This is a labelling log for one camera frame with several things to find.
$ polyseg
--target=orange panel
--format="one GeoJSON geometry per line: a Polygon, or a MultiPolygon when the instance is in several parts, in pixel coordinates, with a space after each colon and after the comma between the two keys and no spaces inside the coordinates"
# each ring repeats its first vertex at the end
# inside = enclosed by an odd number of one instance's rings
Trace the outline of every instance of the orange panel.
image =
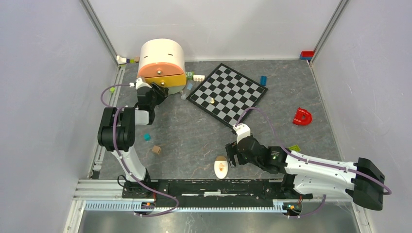
{"type": "Polygon", "coordinates": [[[179,66],[172,63],[159,62],[143,66],[142,68],[140,68],[137,75],[149,78],[177,74],[183,74],[183,70],[179,66]]]}

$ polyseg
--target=black and white checkered board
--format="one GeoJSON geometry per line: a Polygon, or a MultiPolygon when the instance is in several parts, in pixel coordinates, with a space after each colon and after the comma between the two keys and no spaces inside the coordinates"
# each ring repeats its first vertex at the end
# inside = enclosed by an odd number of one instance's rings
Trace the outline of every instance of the black and white checkered board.
{"type": "Polygon", "coordinates": [[[220,64],[193,90],[188,100],[231,128],[242,112],[255,106],[267,90],[232,68],[220,64]],[[210,103],[211,98],[215,100],[213,104],[210,103]]]}

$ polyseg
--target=transparent bottle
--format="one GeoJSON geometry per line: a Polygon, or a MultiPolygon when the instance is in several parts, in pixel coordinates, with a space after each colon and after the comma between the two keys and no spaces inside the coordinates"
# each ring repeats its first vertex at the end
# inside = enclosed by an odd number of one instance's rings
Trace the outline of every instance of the transparent bottle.
{"type": "Polygon", "coordinates": [[[188,80],[188,83],[186,84],[185,88],[183,88],[182,90],[182,96],[180,97],[182,100],[185,100],[188,97],[188,95],[194,88],[194,84],[195,82],[193,80],[188,80]]]}

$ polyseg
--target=white wall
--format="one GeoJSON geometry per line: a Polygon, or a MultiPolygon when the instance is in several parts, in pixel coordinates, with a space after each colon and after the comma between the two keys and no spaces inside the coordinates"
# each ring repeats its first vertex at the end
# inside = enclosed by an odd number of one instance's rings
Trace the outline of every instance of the white wall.
{"type": "Polygon", "coordinates": [[[298,58],[313,50],[339,0],[90,0],[118,55],[177,41],[187,60],[298,58]]]}
{"type": "Polygon", "coordinates": [[[375,232],[412,221],[412,2],[351,1],[314,72],[346,160],[371,159],[393,195],[370,211],[375,232]]]}
{"type": "Polygon", "coordinates": [[[78,0],[2,1],[0,232],[62,232],[116,66],[78,0]]]}

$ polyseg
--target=wooden block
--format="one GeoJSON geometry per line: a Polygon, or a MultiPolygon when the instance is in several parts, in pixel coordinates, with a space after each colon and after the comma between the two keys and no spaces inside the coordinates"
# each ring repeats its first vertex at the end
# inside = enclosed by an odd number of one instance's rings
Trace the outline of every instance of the wooden block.
{"type": "Polygon", "coordinates": [[[160,154],[161,151],[162,151],[162,149],[158,146],[154,146],[153,149],[152,149],[152,152],[156,153],[156,154],[160,154]]]}

